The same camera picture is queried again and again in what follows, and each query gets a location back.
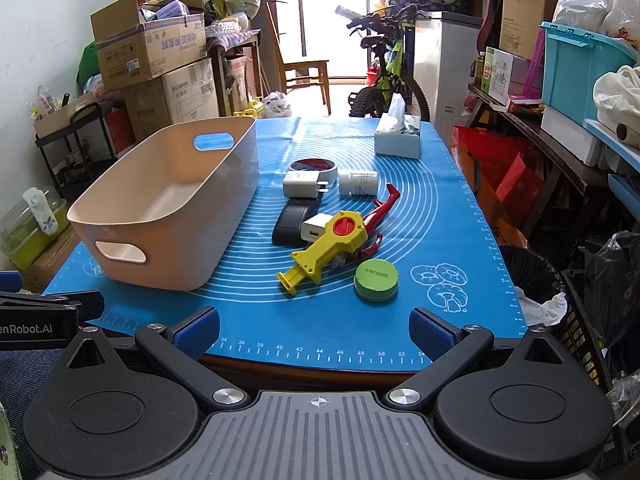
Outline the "black metal shelf rack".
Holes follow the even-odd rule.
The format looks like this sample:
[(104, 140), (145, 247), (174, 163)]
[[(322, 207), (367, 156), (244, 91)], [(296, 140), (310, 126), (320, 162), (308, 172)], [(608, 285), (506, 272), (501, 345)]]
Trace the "black metal shelf rack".
[(122, 102), (78, 100), (36, 120), (34, 130), (52, 183), (70, 203), (134, 145)]

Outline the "yellow toy launcher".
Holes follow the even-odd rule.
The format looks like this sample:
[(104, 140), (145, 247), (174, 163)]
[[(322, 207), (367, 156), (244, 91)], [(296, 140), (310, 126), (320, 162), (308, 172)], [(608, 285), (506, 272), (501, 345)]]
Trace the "yellow toy launcher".
[(292, 268), (278, 273), (277, 279), (286, 292), (295, 296), (297, 286), (311, 280), (319, 285), (322, 269), (338, 255), (356, 252), (369, 235), (361, 214), (356, 211), (341, 210), (326, 224), (326, 230), (310, 246), (298, 252), (292, 252)]

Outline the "dark wooden side shelf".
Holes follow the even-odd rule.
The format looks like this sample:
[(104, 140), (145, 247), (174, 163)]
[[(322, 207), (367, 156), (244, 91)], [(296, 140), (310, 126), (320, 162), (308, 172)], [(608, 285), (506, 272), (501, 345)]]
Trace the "dark wooden side shelf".
[(544, 189), (520, 224), (529, 240), (556, 229), (571, 240), (604, 240), (611, 234), (637, 232), (639, 221), (608, 187), (608, 175), (583, 164), (544, 131), (539, 120), (504, 110), (487, 93), (468, 85), (477, 98), (468, 125), (491, 126), (503, 133), (529, 140), (541, 161), (536, 169)]

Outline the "red toy figure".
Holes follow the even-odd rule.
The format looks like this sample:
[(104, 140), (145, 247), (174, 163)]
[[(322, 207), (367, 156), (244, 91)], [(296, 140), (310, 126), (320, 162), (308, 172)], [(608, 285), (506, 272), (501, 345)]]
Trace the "red toy figure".
[(342, 252), (336, 256), (331, 262), (332, 269), (339, 268), (347, 263), (366, 261), (378, 252), (383, 234), (376, 232), (376, 229), (400, 197), (400, 192), (391, 183), (386, 184), (386, 191), (388, 192), (386, 201), (374, 200), (374, 208), (363, 217), (363, 224), (368, 233), (367, 243), (361, 245), (354, 252)]

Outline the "beige plastic storage bin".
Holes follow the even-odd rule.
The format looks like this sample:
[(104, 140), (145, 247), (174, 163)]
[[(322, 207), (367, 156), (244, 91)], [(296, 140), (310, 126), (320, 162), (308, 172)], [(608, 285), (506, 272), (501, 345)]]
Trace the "beige plastic storage bin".
[(115, 281), (193, 290), (214, 273), (259, 181), (256, 119), (158, 130), (97, 178), (68, 221)]

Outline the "white cabinet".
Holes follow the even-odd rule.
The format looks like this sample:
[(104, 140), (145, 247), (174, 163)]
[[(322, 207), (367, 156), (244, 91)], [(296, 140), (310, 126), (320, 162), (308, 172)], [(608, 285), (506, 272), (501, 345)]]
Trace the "white cabinet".
[(416, 20), (414, 79), (424, 93), (431, 123), (450, 146), (453, 126), (463, 126), (463, 103), (473, 81), (480, 19), (447, 11), (426, 12)]

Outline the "white plastic bag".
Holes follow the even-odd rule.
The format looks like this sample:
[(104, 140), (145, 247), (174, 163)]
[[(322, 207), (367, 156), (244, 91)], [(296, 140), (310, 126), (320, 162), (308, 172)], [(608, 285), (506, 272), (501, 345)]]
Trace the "white plastic bag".
[(639, 0), (559, 0), (552, 22), (625, 40), (639, 50)]

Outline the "small white usb charger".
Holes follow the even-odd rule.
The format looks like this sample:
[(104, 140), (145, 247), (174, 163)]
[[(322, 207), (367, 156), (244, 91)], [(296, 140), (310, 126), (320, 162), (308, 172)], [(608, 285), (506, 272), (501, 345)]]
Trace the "small white usb charger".
[(315, 214), (306, 219), (300, 227), (300, 238), (313, 243), (326, 232), (326, 225), (332, 220), (332, 214)]

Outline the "black computer mouse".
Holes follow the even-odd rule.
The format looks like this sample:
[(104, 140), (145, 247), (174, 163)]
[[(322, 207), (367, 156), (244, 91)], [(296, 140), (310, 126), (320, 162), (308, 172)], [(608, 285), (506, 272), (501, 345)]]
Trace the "black computer mouse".
[(305, 244), (300, 233), (303, 223), (319, 209), (320, 198), (290, 198), (273, 228), (271, 241), (274, 246), (300, 247)]

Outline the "large white power adapter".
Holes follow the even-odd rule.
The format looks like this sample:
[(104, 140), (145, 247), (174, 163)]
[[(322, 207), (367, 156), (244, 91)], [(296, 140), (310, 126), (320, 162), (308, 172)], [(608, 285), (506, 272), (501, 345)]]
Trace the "large white power adapter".
[(329, 182), (319, 171), (290, 170), (283, 179), (283, 194), (287, 198), (315, 200), (329, 191)]

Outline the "white red tape roll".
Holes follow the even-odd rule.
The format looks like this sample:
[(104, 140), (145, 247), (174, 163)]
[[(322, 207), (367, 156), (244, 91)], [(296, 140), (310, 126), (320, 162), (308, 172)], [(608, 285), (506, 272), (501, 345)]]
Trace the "white red tape roll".
[(296, 159), (288, 166), (290, 171), (315, 171), (319, 174), (321, 181), (326, 181), (332, 184), (337, 178), (337, 166), (332, 160), (319, 158), (319, 157), (307, 157)]

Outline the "white pill bottle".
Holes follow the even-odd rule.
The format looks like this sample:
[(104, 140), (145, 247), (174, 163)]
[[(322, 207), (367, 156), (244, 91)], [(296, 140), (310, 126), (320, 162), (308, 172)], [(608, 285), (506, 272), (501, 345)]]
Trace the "white pill bottle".
[(378, 192), (378, 173), (369, 170), (341, 170), (338, 189), (342, 195), (375, 196)]

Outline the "teal plastic storage crate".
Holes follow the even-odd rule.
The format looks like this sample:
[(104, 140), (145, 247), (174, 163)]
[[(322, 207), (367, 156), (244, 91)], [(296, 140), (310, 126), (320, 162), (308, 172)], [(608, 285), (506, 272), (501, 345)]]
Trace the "teal plastic storage crate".
[(623, 39), (550, 22), (544, 31), (542, 102), (579, 125), (597, 117), (593, 86), (606, 73), (634, 66), (637, 51)]

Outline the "floor cardboard box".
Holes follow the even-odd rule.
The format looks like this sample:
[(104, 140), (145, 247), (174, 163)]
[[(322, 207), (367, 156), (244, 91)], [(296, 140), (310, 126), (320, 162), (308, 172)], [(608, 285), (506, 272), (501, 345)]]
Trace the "floor cardboard box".
[(74, 228), (69, 226), (27, 269), (21, 270), (23, 288), (41, 294), (79, 243)]

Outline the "open top cardboard box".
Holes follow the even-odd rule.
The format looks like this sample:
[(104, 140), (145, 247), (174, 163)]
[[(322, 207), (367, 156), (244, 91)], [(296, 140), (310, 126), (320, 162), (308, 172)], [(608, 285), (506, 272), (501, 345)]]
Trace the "open top cardboard box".
[(107, 90), (141, 84), (206, 57), (202, 0), (117, 0), (90, 20)]

